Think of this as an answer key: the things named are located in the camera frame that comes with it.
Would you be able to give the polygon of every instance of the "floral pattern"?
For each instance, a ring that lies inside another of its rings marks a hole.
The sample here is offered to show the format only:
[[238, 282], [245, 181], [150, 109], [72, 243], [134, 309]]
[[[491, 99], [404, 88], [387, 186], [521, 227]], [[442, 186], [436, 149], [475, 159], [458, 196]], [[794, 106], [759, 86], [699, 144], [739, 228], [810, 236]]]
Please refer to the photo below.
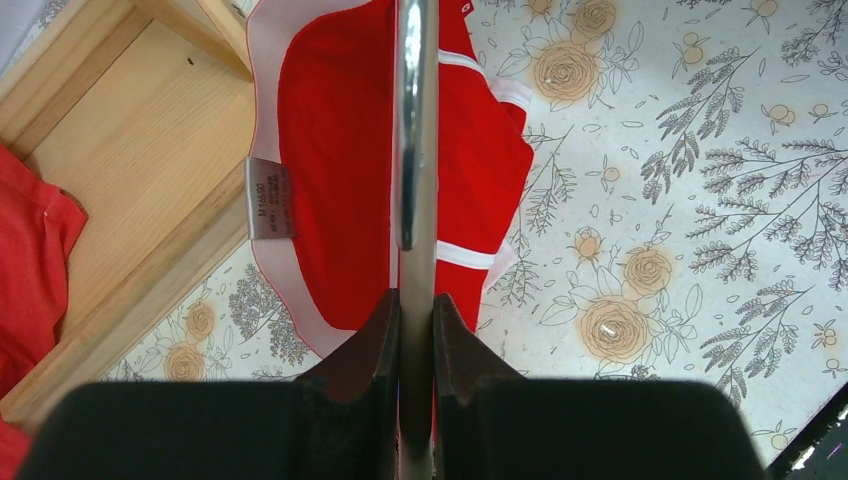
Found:
[[[775, 458], [848, 381], [848, 0], [474, 7], [486, 74], [536, 92], [479, 337], [530, 376], [711, 383]], [[317, 361], [244, 246], [107, 378]]]

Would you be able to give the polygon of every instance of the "metallic tube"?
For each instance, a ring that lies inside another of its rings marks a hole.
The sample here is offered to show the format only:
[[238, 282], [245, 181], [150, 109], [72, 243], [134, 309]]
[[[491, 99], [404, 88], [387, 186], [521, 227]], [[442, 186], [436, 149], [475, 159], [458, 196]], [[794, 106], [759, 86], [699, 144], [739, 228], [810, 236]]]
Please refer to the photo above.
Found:
[[398, 0], [394, 152], [400, 255], [400, 478], [432, 478], [438, 0]]

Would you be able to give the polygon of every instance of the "wooden frame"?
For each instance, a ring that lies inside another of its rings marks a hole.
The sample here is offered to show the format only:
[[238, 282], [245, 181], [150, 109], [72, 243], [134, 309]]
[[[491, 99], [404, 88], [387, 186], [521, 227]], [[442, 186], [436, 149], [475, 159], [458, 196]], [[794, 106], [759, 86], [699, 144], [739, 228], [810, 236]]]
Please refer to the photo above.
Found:
[[0, 401], [3, 418], [27, 431], [246, 238], [241, 160], [255, 105], [238, 23], [211, 3], [198, 11], [217, 21], [191, 12], [168, 23], [162, 12], [178, 9], [145, 3], [70, 0], [0, 80], [0, 141], [89, 215], [69, 261], [60, 341]]

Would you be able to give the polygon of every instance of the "clothes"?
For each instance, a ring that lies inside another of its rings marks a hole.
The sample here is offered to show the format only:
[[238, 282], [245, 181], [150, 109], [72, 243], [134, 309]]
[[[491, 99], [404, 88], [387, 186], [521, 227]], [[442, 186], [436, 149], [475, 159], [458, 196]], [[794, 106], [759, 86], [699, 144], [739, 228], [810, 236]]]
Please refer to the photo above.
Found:
[[[282, 43], [277, 55], [253, 57], [258, 113], [251, 155], [287, 167], [296, 230], [293, 239], [254, 240], [253, 247], [298, 333], [325, 356], [361, 327], [385, 289], [397, 286], [396, 13], [393, 0], [309, 3], [264, 0], [248, 22], [251, 54], [274, 45], [271, 37]], [[290, 7], [287, 16], [276, 10], [282, 4]], [[504, 237], [533, 152], [521, 137], [530, 90], [515, 81], [487, 83], [463, 20], [466, 4], [440, 4], [436, 293], [450, 293], [474, 330], [484, 284], [493, 282], [490, 269], [502, 274], [498, 254], [510, 257]], [[273, 94], [271, 62], [282, 65]]]
[[[68, 305], [65, 261], [85, 220], [0, 146], [0, 398], [56, 345]], [[12, 478], [28, 449], [27, 436], [0, 420], [0, 480]]]

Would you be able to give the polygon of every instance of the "gray tag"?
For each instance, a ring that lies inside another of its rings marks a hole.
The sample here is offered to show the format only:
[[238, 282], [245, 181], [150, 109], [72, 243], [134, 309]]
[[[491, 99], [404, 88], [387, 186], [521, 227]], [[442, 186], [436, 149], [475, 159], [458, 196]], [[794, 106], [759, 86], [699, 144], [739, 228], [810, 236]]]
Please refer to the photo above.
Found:
[[291, 185], [284, 165], [261, 158], [244, 159], [247, 233], [251, 239], [293, 238]]

